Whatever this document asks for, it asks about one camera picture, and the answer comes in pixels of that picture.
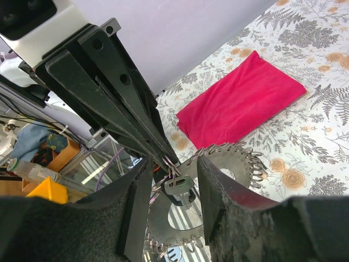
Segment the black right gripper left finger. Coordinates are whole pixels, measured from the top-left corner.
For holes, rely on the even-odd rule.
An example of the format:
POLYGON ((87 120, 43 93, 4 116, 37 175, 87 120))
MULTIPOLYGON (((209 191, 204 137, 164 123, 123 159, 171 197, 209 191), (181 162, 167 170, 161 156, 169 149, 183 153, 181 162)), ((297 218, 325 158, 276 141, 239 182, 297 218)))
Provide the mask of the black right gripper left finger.
POLYGON ((145 157, 75 203, 1 197, 1 261, 141 261, 152 179, 145 157))

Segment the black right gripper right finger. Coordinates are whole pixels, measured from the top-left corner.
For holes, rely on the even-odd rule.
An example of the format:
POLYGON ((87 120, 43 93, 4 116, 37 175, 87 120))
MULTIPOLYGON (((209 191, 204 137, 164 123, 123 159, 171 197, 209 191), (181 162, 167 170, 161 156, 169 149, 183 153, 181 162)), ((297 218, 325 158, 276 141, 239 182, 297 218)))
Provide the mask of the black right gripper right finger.
POLYGON ((201 204, 213 261, 348 261, 348 197, 265 198, 197 160, 211 193, 201 204))

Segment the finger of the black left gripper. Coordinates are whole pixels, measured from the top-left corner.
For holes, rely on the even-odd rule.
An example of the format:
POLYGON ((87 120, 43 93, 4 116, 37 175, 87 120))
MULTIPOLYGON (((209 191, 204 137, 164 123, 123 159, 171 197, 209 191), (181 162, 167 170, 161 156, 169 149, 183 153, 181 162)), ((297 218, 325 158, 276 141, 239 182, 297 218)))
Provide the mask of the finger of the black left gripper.
POLYGON ((96 69, 96 80, 117 112, 111 129, 118 142, 138 154, 150 155, 160 166, 179 160, 167 140, 157 101, 132 59, 112 31, 89 25, 77 41, 96 69))
MULTIPOLYGON (((111 130, 117 120, 117 110, 107 101, 96 80, 97 71, 84 51, 57 52, 43 60, 35 72, 48 88, 68 103, 83 120, 91 126, 100 126, 118 142, 119 134, 111 130)), ((150 156, 125 148, 135 156, 150 156)))

